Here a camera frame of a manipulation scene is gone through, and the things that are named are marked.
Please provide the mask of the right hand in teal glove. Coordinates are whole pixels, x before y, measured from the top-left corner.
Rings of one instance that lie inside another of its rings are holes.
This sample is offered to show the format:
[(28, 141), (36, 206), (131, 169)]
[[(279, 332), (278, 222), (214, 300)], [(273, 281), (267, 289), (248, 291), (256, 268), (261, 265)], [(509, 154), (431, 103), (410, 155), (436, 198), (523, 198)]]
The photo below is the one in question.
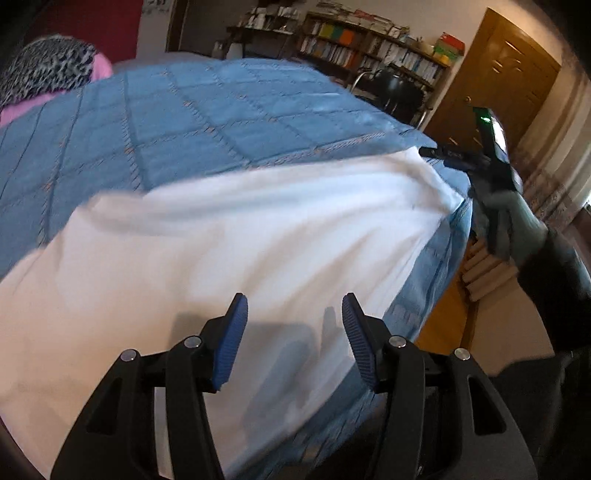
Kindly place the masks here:
[(477, 235), (486, 242), (490, 254), (521, 268), (544, 246), (548, 227), (519, 191), (493, 192), (487, 182), (472, 178), (470, 197)]

